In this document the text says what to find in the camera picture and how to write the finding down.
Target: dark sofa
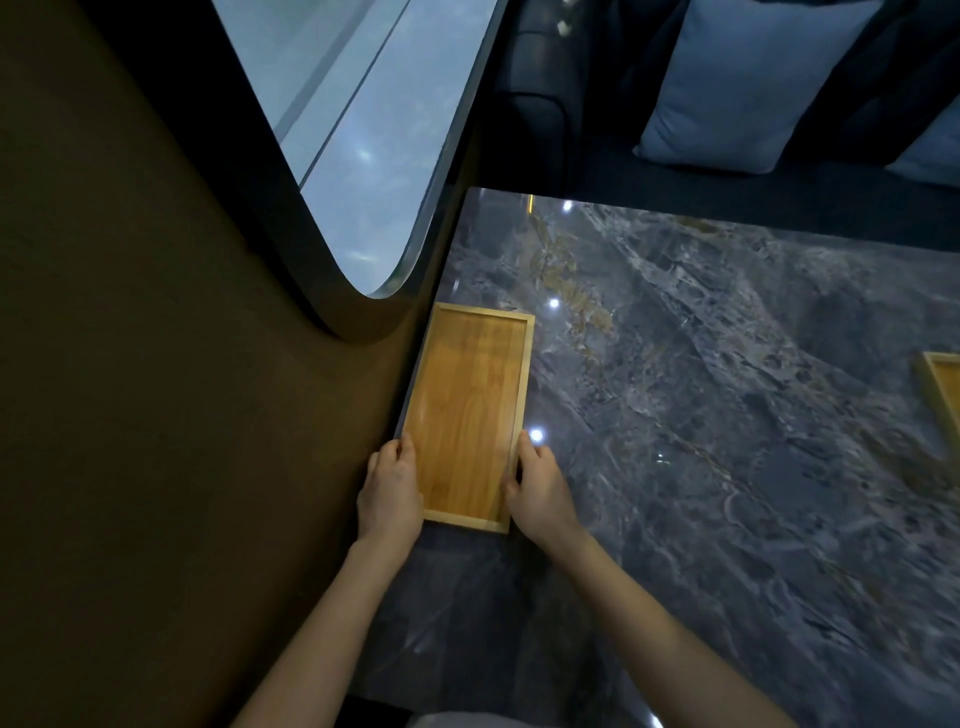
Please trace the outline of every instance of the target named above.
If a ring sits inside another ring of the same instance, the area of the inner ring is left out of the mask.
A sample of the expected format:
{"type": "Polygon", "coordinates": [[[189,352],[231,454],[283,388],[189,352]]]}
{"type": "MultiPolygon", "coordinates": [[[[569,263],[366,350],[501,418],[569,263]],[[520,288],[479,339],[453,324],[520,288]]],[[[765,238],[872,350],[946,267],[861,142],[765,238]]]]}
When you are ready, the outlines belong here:
{"type": "Polygon", "coordinates": [[[960,94],[960,2],[887,0],[798,124],[749,176],[632,154],[687,0],[518,0],[485,117],[484,186],[960,251],[960,190],[896,159],[960,94]]]}

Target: light blue pillow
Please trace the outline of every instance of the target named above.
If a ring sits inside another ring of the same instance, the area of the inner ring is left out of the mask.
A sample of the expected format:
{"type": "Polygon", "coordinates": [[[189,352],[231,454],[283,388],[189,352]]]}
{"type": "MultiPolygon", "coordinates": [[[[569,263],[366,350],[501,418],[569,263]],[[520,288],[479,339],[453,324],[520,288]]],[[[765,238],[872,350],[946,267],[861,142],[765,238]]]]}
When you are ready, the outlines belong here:
{"type": "Polygon", "coordinates": [[[662,164],[770,172],[882,4],[690,0],[634,153],[662,164]]]}
{"type": "Polygon", "coordinates": [[[960,96],[887,169],[916,182],[960,187],[960,96]]]}

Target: marble table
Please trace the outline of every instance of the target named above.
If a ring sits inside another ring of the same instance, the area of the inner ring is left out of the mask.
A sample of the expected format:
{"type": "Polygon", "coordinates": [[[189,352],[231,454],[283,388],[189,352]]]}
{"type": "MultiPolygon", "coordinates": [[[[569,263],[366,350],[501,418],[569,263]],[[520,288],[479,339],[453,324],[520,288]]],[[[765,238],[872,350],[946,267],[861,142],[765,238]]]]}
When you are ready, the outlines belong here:
{"type": "MultiPolygon", "coordinates": [[[[911,363],[960,351],[960,255],[473,189],[438,301],[536,314],[526,426],[583,523],[802,725],[957,725],[960,496],[911,363]]],[[[516,527],[428,523],[352,691],[656,725],[516,527]]]]}

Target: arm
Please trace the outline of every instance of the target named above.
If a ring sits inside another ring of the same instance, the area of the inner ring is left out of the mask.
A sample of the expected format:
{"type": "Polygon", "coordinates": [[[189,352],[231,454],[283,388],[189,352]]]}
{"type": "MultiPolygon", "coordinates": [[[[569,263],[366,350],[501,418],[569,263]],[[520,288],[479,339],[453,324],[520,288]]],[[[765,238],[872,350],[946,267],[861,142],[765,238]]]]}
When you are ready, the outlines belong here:
{"type": "Polygon", "coordinates": [[[550,448],[523,432],[522,483],[505,479],[514,521],[570,578],[624,667],[666,726],[792,726],[794,722],[676,621],[577,521],[550,448]]]}
{"type": "Polygon", "coordinates": [[[324,728],[336,720],[376,608],[423,525],[409,435],[371,455],[357,510],[359,536],[347,560],[234,728],[324,728]]]}

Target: bamboo tray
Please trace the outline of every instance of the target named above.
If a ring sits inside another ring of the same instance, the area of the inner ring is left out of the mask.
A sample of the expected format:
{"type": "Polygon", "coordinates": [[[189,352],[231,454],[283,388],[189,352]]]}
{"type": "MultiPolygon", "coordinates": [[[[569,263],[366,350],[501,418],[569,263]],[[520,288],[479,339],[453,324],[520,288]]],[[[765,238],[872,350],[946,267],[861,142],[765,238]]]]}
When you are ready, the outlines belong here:
{"type": "Polygon", "coordinates": [[[500,478],[516,467],[535,317],[436,303],[403,431],[431,521],[506,533],[500,478]]]}
{"type": "Polygon", "coordinates": [[[917,369],[952,450],[953,479],[960,486],[960,354],[924,352],[917,369]]]}

